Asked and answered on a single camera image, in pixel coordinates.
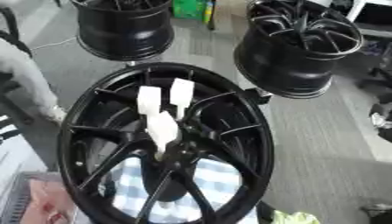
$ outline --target cable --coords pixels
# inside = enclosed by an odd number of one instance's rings
[[[60,46],[60,45],[63,45],[65,43],[70,42],[70,41],[75,40],[75,39],[76,38],[69,38],[69,39],[61,41],[59,43],[53,43],[53,44],[38,46],[38,47],[32,48],[32,50],[35,51],[35,50],[38,50],[38,49],[41,49],[41,48],[45,48],[45,47],[48,47],[48,46]]]

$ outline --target rim lip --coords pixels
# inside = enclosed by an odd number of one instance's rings
[[[79,45],[86,50],[88,53],[93,54],[94,56],[105,59],[105,60],[114,60],[114,61],[135,61],[135,60],[147,60],[150,58],[154,58],[158,56],[159,54],[164,53],[173,43],[174,40],[174,30],[171,27],[170,28],[170,37],[167,40],[164,45],[162,45],[159,49],[157,49],[155,52],[145,52],[142,54],[139,54],[139,56],[120,56],[120,55],[109,55],[101,51],[96,51],[93,47],[89,46],[86,44],[86,42],[83,40],[81,37],[80,31],[77,32],[76,34],[76,40],[79,43]]]
[[[272,1],[278,1],[278,0],[252,0],[251,2],[249,2],[248,6],[247,6],[247,20],[249,23],[249,26],[252,27],[253,29],[257,30],[258,32],[260,32],[261,35],[263,35],[263,37],[265,39],[267,39],[270,42],[275,42],[278,45],[285,45],[285,47],[290,48],[292,51],[296,51],[299,53],[304,53],[304,54],[310,54],[310,55],[315,55],[318,57],[336,57],[338,58],[340,57],[344,57],[350,53],[355,53],[356,51],[358,51],[362,45],[363,45],[363,36],[360,33],[360,29],[358,28],[358,26],[356,24],[354,24],[353,22],[351,22],[350,20],[348,20],[346,17],[344,17],[343,15],[341,15],[339,12],[337,12],[336,10],[332,10],[330,8],[326,8],[323,5],[311,2],[311,1],[304,1],[304,4],[306,5],[310,5],[311,7],[314,8],[320,8],[320,9],[324,9],[325,11],[330,11],[330,13],[332,13],[335,17],[337,18],[341,18],[344,22],[346,22],[347,24],[351,25],[353,27],[353,32],[356,36],[358,36],[358,43],[356,44],[356,46],[352,47],[350,50],[348,51],[344,51],[344,52],[311,52],[311,51],[306,51],[305,49],[299,48],[299,47],[295,47],[294,45],[289,45],[286,42],[278,39],[278,38],[272,38],[268,35],[264,35],[264,31],[255,24],[255,22],[252,21],[252,17],[250,16],[250,10],[253,9],[253,7],[256,5],[256,2],[262,2],[262,3],[266,3],[266,2],[272,2]]]
[[[240,51],[241,51],[241,45],[238,45],[234,49],[234,63],[237,66],[238,70],[241,72],[241,74],[248,80],[250,81],[253,85],[270,92],[274,95],[280,95],[282,97],[287,97],[291,99],[311,99],[311,98],[316,98],[324,93],[330,88],[330,86],[333,83],[333,77],[331,76],[331,79],[321,88],[315,88],[312,91],[284,91],[283,89],[280,89],[278,87],[272,87],[271,85],[268,85],[268,83],[262,83],[257,80],[257,78],[252,75],[251,73],[248,72],[247,69],[245,69],[244,66],[242,66],[242,63],[240,62]]]
[[[76,118],[79,118],[81,111],[83,111],[83,109],[85,109],[87,106],[86,102],[90,102],[93,99],[94,89],[102,86],[106,86],[106,87],[110,86],[110,84],[116,83],[116,81],[119,81],[125,77],[130,77],[132,75],[139,74],[141,71],[144,71],[148,67],[174,67],[177,69],[186,68],[186,69],[192,69],[195,72],[199,71],[204,74],[205,73],[211,74],[210,75],[211,77],[208,77],[208,79],[210,79],[211,82],[226,85],[225,88],[228,89],[232,88],[235,92],[237,92],[237,95],[239,96],[238,99],[242,101],[242,103],[246,108],[248,108],[248,112],[253,116],[252,118],[255,119],[255,121],[257,121],[258,123],[262,124],[262,126],[258,128],[259,129],[258,132],[260,134],[259,137],[261,138],[260,142],[261,142],[261,149],[262,149],[260,152],[262,154],[260,157],[260,161],[262,163],[258,164],[261,178],[256,183],[256,186],[258,186],[259,188],[257,191],[248,193],[248,197],[243,200],[246,203],[240,206],[240,208],[238,209],[239,212],[228,213],[227,216],[223,218],[223,220],[217,220],[216,222],[216,223],[221,223],[222,221],[225,221],[226,223],[232,223],[232,222],[236,223],[237,221],[242,219],[246,214],[248,214],[248,212],[259,202],[259,200],[262,199],[262,196],[267,190],[267,186],[270,182],[270,178],[274,166],[274,153],[273,153],[274,144],[270,132],[270,127],[263,113],[256,106],[253,99],[248,98],[243,92],[243,90],[237,87],[230,80],[227,80],[226,78],[223,78],[218,74],[208,71],[204,68],[200,68],[196,66],[178,64],[178,63],[141,64],[141,65],[133,66],[132,68],[124,68],[122,70],[114,72],[111,75],[107,76],[106,78],[99,80],[91,88],[89,88],[73,105],[73,107],[67,114],[66,119],[61,126],[60,133],[58,136],[57,147],[58,147],[59,170],[64,180],[64,184],[66,186],[67,191],[70,193],[72,199],[81,208],[81,210],[85,212],[89,216],[89,218],[91,218],[93,221],[96,221],[97,223],[123,224],[123,222],[121,222],[120,219],[116,219],[115,217],[109,216],[107,214],[106,209],[101,209],[97,206],[93,206],[94,202],[86,194],[80,192],[78,190],[78,187],[74,185],[75,181],[74,178],[72,177],[73,175],[68,169],[69,164],[67,162],[67,155],[66,153],[64,153],[64,151],[69,150],[68,145],[70,144],[71,133],[69,131],[68,125],[69,123],[76,120]],[[196,220],[187,223],[202,223],[202,221]]]
[[[97,11],[97,12],[102,12],[102,13],[115,13],[115,14],[132,14],[132,13],[148,13],[148,12],[154,12],[154,11],[161,11],[164,8],[168,8],[169,5],[172,3],[172,0],[166,0],[165,3],[160,4],[159,6],[155,6],[146,10],[104,10],[101,8],[95,8],[95,7],[88,7],[87,5],[81,3],[79,0],[71,0],[72,3],[77,6],[81,7],[83,9],[87,9],[90,11]]]

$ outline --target gray pants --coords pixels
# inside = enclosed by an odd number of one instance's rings
[[[13,74],[14,81],[25,89],[39,111],[45,116],[53,116],[58,99],[38,65],[27,53],[3,39],[0,39],[0,49],[0,72]]]

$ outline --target white sneaker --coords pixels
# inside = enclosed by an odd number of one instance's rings
[[[59,105],[45,111],[44,116],[47,120],[57,123],[59,126],[66,118],[67,112]]]

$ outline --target plastic bag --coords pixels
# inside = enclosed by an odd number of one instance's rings
[[[317,218],[308,213],[287,214],[275,211],[272,224],[320,224]]]
[[[30,181],[31,203],[21,224],[71,224],[74,203],[59,182]]]

